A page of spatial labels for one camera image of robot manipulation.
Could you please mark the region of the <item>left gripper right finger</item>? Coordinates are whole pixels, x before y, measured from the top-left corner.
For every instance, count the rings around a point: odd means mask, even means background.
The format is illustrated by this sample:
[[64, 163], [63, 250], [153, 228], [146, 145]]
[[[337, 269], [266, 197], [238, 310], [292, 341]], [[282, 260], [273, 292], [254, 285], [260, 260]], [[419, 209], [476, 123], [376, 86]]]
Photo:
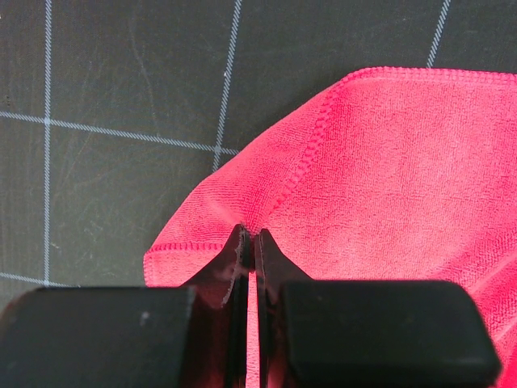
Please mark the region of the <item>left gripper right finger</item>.
[[262, 387], [489, 387], [502, 363], [473, 299], [443, 280], [315, 280], [254, 240]]

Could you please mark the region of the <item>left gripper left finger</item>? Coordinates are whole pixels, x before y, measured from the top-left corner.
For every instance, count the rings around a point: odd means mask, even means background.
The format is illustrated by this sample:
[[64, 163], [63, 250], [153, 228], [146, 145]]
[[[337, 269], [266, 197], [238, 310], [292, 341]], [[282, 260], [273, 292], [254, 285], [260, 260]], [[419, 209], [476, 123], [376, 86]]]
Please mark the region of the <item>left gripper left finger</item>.
[[243, 387], [250, 235], [178, 287], [39, 288], [1, 314], [4, 387]]

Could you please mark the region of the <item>pink towel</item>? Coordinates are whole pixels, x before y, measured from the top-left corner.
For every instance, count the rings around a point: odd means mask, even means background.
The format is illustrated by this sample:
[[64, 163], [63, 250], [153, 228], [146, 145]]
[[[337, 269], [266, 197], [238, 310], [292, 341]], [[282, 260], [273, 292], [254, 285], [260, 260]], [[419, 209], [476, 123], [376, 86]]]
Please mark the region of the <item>pink towel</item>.
[[376, 67], [314, 96], [203, 180], [143, 259], [178, 286], [235, 225], [320, 279], [440, 279], [479, 307], [516, 384], [516, 77]]

